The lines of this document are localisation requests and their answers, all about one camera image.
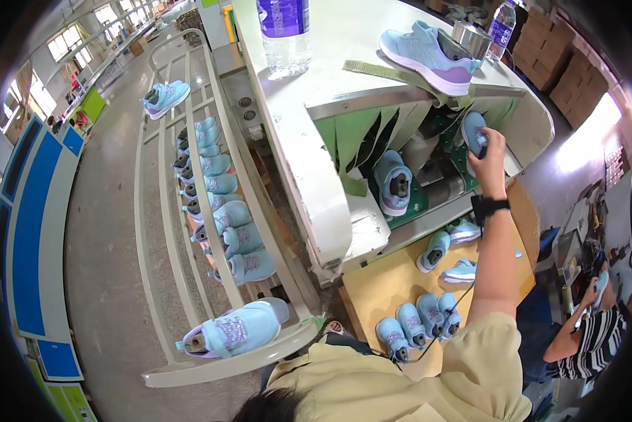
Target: concrete floor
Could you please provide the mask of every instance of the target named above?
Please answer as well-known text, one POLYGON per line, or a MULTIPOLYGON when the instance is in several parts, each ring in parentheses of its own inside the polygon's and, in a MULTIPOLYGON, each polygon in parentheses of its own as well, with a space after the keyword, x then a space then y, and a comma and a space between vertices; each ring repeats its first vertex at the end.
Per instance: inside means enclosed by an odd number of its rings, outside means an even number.
MULTIPOLYGON (((150 89, 148 53, 173 33, 169 27, 129 64, 125 75, 103 92, 108 106, 86 146, 67 219, 65 270, 69 319, 86 378, 84 388, 92 397, 94 409, 106 422, 227 420, 245 398, 257 391, 259 384, 258 371, 208 384, 166 389, 148 388, 141 377, 149 369, 164 366, 165 358, 144 298, 135 251, 134 165, 142 114, 138 100, 150 89)), ((165 63, 185 48, 184 42, 174 41, 168 49, 156 53, 154 60, 165 63)), ((183 79, 183 69, 183 63, 174 66, 171 80, 183 79)), ((199 83, 207 79, 203 69, 201 61, 193 61, 193 79, 199 76, 199 83)), ((575 148, 563 148, 571 130, 555 106, 545 99, 554 116, 556 138, 520 176, 538 206, 542 229, 561 224, 579 192, 604 171, 604 161, 600 162, 595 151, 586 154, 590 159, 572 170, 563 166, 567 155, 576 153, 575 148), (549 186, 554 186, 553 190, 548 190, 549 186)), ((156 125, 150 122, 146 132, 154 129, 156 125)), ((145 155, 144 198, 150 258, 160 282, 160 299, 170 329, 175 336, 182 337, 188 331, 188 324, 163 237, 156 141, 145 146, 145 155)), ((175 190, 169 194, 174 198, 175 190)), ((200 249, 194 250, 198 270, 206 274, 209 266, 200 249)), ((184 257, 184 247, 180 253, 184 257)), ((209 277, 203 279, 213 310, 219 315, 229 307, 227 299, 220 285, 211 283, 209 277)), ((337 295, 325 292, 323 299, 327 303, 337 302, 337 295)), ((343 317, 339 311, 335 314, 343 317)))

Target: plastic water bottle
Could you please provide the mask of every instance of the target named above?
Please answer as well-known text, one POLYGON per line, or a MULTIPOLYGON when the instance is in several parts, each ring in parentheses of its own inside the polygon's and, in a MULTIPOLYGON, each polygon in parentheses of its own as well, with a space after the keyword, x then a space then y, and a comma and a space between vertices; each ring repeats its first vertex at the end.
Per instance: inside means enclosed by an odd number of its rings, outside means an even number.
POLYGON ((485 56, 493 63, 497 63, 511 39, 513 29, 515 28, 515 2, 513 0, 504 0, 494 13, 492 24, 489 26, 489 35, 492 37, 492 44, 485 56))
POLYGON ((257 0, 270 79, 309 69, 309 0, 257 0))

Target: striped shirt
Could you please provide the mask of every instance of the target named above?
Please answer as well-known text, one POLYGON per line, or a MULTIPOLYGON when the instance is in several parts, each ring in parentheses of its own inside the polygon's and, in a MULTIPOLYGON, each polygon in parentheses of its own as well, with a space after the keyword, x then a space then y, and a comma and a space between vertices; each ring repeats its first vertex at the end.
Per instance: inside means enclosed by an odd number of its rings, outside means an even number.
POLYGON ((589 378, 607 367, 625 335, 630 312, 622 302, 612 309, 599 311, 582 321, 583 335, 576 354, 558 360, 557 376, 589 378))

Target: wooden table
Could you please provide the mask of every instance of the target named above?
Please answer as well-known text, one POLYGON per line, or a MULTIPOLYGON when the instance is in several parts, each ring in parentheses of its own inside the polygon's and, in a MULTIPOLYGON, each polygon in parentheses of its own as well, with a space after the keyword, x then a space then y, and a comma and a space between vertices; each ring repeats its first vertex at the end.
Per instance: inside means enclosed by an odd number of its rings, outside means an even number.
MULTIPOLYGON (((466 323, 473 298, 473 284, 445 283, 439 279, 439 275, 454 266, 460 258, 477 261, 480 240, 451 247, 433 271, 423 274, 417 269, 415 261, 426 251, 430 238, 428 236, 342 278, 344 287, 340 288, 340 293, 354 323, 356 336, 359 340, 367 341, 373 350, 386 353, 375 334, 375 325, 384 317, 394 317, 401 304, 415 303, 426 292, 436 296, 452 292, 458 301, 456 308, 461 315, 462 326, 466 323)), ((514 245, 515 249, 523 252, 523 256, 516 260, 516 278, 522 301, 534 287, 534 275, 518 230, 514 230, 514 245)), ((401 368, 415 381, 438 375, 444 345, 435 341, 422 359, 415 362, 412 360, 419 359, 423 351, 413 349, 410 352, 411 362, 401 365, 401 368)))

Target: yellow shirt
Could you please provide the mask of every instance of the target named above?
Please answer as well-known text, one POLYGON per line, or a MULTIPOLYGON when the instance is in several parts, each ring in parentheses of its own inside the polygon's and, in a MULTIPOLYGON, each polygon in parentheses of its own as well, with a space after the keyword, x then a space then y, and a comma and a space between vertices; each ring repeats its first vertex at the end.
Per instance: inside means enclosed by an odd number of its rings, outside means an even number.
POLYGON ((520 333, 509 315, 493 313, 459 330, 445 346, 441 374, 419 382, 388 359, 324 340, 270 377, 268 388, 306 393, 298 422, 522 421, 530 414, 520 333))

